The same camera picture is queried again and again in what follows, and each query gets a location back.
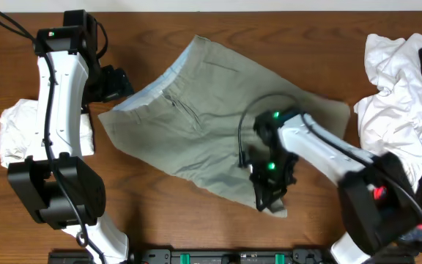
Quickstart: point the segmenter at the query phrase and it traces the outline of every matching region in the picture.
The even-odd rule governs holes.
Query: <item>wire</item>
[[[101,23],[98,23],[98,22],[97,22],[97,25],[99,25],[100,29],[102,29],[103,36],[105,37],[105,44],[103,45],[103,48],[97,54],[97,59],[100,59],[107,52],[108,37],[107,37],[106,29],[104,29],[103,25]]]
[[[297,105],[297,108],[300,110],[301,120],[304,123],[304,125],[307,127],[307,129],[309,129],[310,132],[312,132],[315,136],[317,136],[323,142],[330,145],[331,147],[338,150],[339,152],[343,153],[345,156],[359,162],[360,164],[364,165],[365,167],[372,165],[372,164],[369,164],[368,162],[364,161],[362,158],[358,157],[356,154],[351,153],[350,151],[344,150],[343,148],[339,147],[337,144],[331,142],[329,139],[325,138],[324,136],[322,136],[321,134],[316,132],[314,130],[314,128],[312,127],[312,125],[308,124],[308,122],[305,118],[306,113],[303,111],[302,104],[300,103],[300,101],[294,95],[290,95],[290,94],[286,94],[286,93],[280,93],[280,92],[274,92],[274,93],[269,93],[269,94],[266,94],[266,95],[261,95],[261,96],[257,97],[255,100],[251,101],[247,105],[247,107],[245,107],[244,112],[240,116],[239,125],[237,127],[237,141],[238,141],[238,144],[239,144],[239,167],[243,167],[245,165],[245,153],[242,151],[242,141],[241,141],[241,136],[240,136],[241,133],[240,132],[242,130],[243,120],[244,120],[248,110],[250,109],[250,107],[252,107],[255,103],[259,102],[260,100],[268,98],[270,96],[276,96],[276,95],[277,96],[285,96],[285,97],[293,99],[293,101]],[[419,218],[422,221],[422,209],[421,209],[421,206],[415,201],[415,199],[410,194],[408,194],[404,190],[404,188],[401,187],[395,180],[393,180],[390,177],[390,175],[383,168],[379,168],[377,166],[374,166],[374,168],[378,171],[381,171],[380,175],[382,175],[382,177],[386,181],[388,181],[394,188],[397,188],[398,190],[400,190],[401,193],[403,193],[403,195],[405,195],[405,197],[408,199],[408,201],[412,205],[413,209],[415,210],[415,212],[418,214]]]
[[[4,18],[6,21],[10,22],[13,26],[18,28],[20,31],[17,31],[15,29],[9,27],[8,25],[6,25],[5,23],[2,23],[1,21],[0,21],[0,26],[3,26],[5,29],[8,29],[9,31],[16,33],[16,34],[18,34],[22,37],[30,39],[32,41],[32,43],[35,45],[35,47],[42,47],[40,42],[36,38],[34,38],[19,23],[17,23],[16,21],[14,21],[12,18],[10,18],[9,16],[7,16],[6,14],[4,14],[1,11],[0,11],[0,16],[2,18]],[[54,70],[53,70],[53,65],[51,64],[51,61],[48,58],[48,55],[43,50],[40,53],[40,55],[43,57],[43,59],[45,59],[47,66],[48,66],[48,71],[50,73],[50,78],[49,78],[49,80],[50,80],[50,90],[49,90],[49,93],[48,93],[48,102],[47,102],[47,109],[46,109],[46,114],[45,114],[45,126],[44,126],[44,131],[43,131],[43,143],[45,145],[45,151],[46,151],[46,154],[47,154],[48,164],[50,166],[50,170],[53,172],[53,176],[55,177],[56,182],[58,183],[59,189],[61,190],[61,192],[63,193],[63,196],[66,198],[66,200],[70,204],[70,207],[73,209],[76,220],[78,221],[79,225],[81,226],[81,232],[78,233],[78,235],[76,236],[76,241],[78,242],[78,245],[81,246],[81,247],[86,247],[89,244],[94,246],[93,243],[89,242],[89,235],[87,233],[86,225],[84,224],[84,221],[81,218],[81,214],[79,213],[79,209],[74,205],[73,199],[71,198],[71,196],[67,192],[66,186],[64,184],[64,178],[62,177],[62,174],[58,170],[55,163],[53,162],[53,153],[51,151],[51,141],[50,141],[50,118],[51,118],[51,109],[53,107],[53,94],[54,94],[54,90],[55,90],[56,79],[55,79],[55,74],[54,74]],[[103,260],[103,253],[96,246],[94,246],[92,248],[99,254],[100,259]]]

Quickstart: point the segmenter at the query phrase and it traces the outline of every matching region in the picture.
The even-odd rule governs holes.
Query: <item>white cloth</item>
[[[422,35],[389,40],[370,34],[364,65],[379,93],[354,106],[360,145],[376,155],[390,151],[404,167],[413,190],[422,176]]]
[[[38,102],[20,99],[13,107],[3,111],[0,117],[1,166],[21,162],[26,157],[31,136],[37,120]],[[92,127],[88,114],[81,115],[80,125],[82,155],[94,154]]]

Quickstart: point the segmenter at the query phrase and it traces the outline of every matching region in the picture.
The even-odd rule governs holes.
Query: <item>gray pants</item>
[[[192,180],[218,196],[255,208],[249,171],[238,163],[237,124],[243,109],[270,92],[296,96],[304,109],[342,138],[349,107],[305,92],[256,62],[202,37],[195,37],[158,80],[99,115],[115,147],[165,173]],[[243,147],[262,148],[253,119],[268,109],[290,107],[273,96],[257,103],[243,123]],[[272,210],[286,217],[282,202]]]

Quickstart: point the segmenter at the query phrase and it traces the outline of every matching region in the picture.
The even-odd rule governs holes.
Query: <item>green clip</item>
[[[284,255],[283,254],[276,254],[275,255],[275,264],[284,264]]]
[[[180,264],[190,264],[190,255],[189,254],[181,254],[180,255]]]

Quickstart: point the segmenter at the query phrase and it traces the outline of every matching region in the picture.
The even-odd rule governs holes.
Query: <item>wooden surface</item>
[[[32,34],[62,25],[62,14],[12,17]],[[199,34],[303,89],[351,106],[376,92],[363,66],[367,35],[422,34],[422,12],[98,13],[95,17],[110,40],[103,65],[124,68],[135,90],[155,80]],[[20,98],[37,99],[37,58],[31,46],[0,27],[0,115]],[[96,153],[85,160],[103,178],[107,211],[133,246],[281,249],[331,245],[343,234],[335,187],[306,162],[297,165],[297,185],[284,197],[289,217],[273,218],[115,149],[97,118],[113,105],[91,105]],[[359,145],[356,120],[353,114],[345,139]],[[52,249],[77,248],[74,238],[32,221],[0,165],[0,263],[46,263]]]

